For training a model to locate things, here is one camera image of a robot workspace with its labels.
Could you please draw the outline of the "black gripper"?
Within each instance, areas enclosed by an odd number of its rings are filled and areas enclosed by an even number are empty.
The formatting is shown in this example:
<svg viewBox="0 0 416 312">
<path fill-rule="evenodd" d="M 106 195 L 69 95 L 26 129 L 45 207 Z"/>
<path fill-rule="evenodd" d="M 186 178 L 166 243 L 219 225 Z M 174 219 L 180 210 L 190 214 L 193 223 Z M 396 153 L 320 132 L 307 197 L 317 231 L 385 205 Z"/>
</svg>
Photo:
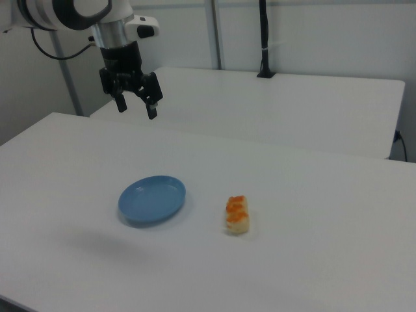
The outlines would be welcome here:
<svg viewBox="0 0 416 312">
<path fill-rule="evenodd" d="M 157 105 L 163 93 L 156 73 L 144 74 L 137 42 L 122 47 L 101 48 L 105 66 L 100 69 L 101 85 L 105 94 L 115 100 L 118 111 L 127 110 L 124 91 L 135 93 L 146 105 L 148 118 L 157 117 Z"/>
</svg>

